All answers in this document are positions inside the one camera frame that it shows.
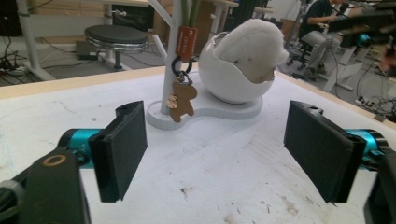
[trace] keychain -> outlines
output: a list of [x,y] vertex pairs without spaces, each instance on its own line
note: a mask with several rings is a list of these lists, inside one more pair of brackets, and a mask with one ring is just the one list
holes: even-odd
[[173,92],[169,96],[166,104],[169,107],[169,114],[174,122],[181,122],[181,116],[194,115],[191,99],[194,99],[198,92],[192,86],[192,80],[185,71],[179,71],[176,81],[172,84]]

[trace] table surface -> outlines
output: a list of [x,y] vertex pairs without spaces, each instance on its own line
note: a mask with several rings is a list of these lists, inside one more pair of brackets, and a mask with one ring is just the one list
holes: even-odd
[[[198,72],[191,77],[199,81]],[[105,128],[115,108],[161,100],[163,67],[0,88],[0,176],[10,179],[72,128]],[[101,203],[81,170],[98,223],[364,223],[375,173],[359,170],[348,203],[326,204],[283,147],[290,100],[324,109],[342,128],[369,128],[396,148],[396,126],[306,83],[277,74],[253,119],[200,117],[176,131],[147,123],[148,149],[118,203]]]

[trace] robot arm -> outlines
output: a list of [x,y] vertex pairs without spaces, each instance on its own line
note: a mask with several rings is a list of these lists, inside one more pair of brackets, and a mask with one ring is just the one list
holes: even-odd
[[123,199],[146,148],[143,102],[123,105],[103,130],[73,129],[0,184],[0,223],[91,223],[79,168],[92,166],[102,202]]

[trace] stain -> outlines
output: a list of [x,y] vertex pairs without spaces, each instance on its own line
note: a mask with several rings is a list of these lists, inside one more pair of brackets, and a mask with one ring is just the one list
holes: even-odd
[[72,111],[71,109],[67,108],[67,106],[64,105],[64,102],[61,102],[61,101],[54,101],[54,103],[58,103],[58,104],[60,104],[60,105],[64,108],[64,110],[69,111],[70,113],[76,114],[76,112],[74,112],[74,111]]
[[295,208],[294,203],[290,202],[285,196],[282,196],[282,200],[286,204],[286,210],[288,213],[297,216],[299,211]]
[[184,194],[184,197],[187,198],[187,193],[191,192],[192,188],[182,188],[180,191]]
[[234,221],[232,215],[227,215],[227,216],[224,218],[224,223],[227,223],[227,224],[235,224],[236,222]]
[[314,201],[312,201],[312,199],[308,198],[308,196],[305,196],[305,198],[306,198],[306,200],[307,200],[309,203],[314,204]]

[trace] white tree stand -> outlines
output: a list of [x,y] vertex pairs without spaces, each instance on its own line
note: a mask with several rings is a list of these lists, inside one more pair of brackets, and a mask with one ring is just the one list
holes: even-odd
[[[154,40],[165,61],[166,68],[163,81],[163,98],[161,101],[154,102],[148,106],[146,115],[148,123],[155,128],[171,131],[183,127],[188,120],[202,116],[211,116],[221,119],[251,119],[257,116],[262,109],[262,98],[241,105],[223,103],[205,89],[204,85],[199,80],[199,76],[191,76],[194,82],[193,86],[198,91],[198,96],[191,100],[191,104],[194,108],[194,115],[192,117],[189,115],[182,116],[180,123],[176,123],[172,120],[169,116],[166,101],[173,91],[172,83],[176,80],[176,76],[172,71],[172,61],[176,58],[175,49],[177,46],[178,27],[182,24],[181,4],[180,0],[174,1],[171,17],[157,0],[148,1],[170,26],[167,52],[165,52],[158,36],[154,36]],[[181,63],[177,63],[176,70],[180,68]]]

